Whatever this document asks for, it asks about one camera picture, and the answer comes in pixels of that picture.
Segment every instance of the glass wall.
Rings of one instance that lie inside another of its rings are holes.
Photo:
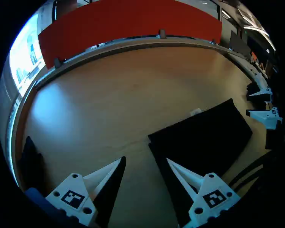
[[[38,14],[33,15],[15,39],[9,54],[11,73],[19,93],[27,88],[45,66],[37,35]]]

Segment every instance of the red panel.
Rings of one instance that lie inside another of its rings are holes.
[[[69,59],[107,41],[141,35],[191,36],[219,43],[222,23],[211,15],[174,0],[100,0],[55,21],[39,34],[47,68],[54,59]]]

